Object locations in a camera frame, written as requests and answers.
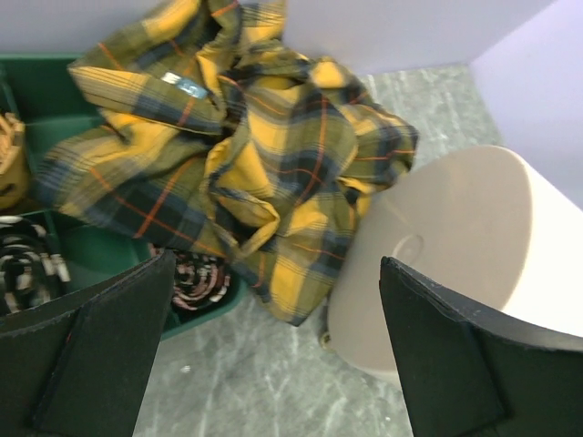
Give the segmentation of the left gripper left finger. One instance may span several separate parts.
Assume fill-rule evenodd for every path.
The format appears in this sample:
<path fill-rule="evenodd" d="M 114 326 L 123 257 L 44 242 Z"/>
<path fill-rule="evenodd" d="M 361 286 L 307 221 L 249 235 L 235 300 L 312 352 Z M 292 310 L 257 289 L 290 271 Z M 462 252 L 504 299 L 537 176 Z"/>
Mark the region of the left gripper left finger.
<path fill-rule="evenodd" d="M 166 250 L 1 319 L 4 436 L 130 436 L 173 293 Z"/>

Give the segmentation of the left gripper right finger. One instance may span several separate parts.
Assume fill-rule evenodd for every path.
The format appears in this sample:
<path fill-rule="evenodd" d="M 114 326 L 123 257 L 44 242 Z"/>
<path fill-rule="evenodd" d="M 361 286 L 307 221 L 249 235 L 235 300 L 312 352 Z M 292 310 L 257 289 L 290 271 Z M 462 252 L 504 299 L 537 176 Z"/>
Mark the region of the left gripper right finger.
<path fill-rule="evenodd" d="M 416 436 L 579 436 L 582 339 L 492 309 L 398 259 L 380 296 Z"/>

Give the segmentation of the round cream drawer organizer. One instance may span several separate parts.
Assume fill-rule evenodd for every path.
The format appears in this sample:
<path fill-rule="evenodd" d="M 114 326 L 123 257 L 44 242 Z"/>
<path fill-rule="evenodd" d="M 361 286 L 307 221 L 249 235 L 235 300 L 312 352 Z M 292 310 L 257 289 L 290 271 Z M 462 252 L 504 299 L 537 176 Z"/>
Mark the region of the round cream drawer organizer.
<path fill-rule="evenodd" d="M 451 152 L 375 195 L 330 295 L 322 346 L 397 383 L 379 291 L 393 257 L 507 315 L 582 332 L 582 212 L 516 152 Z"/>

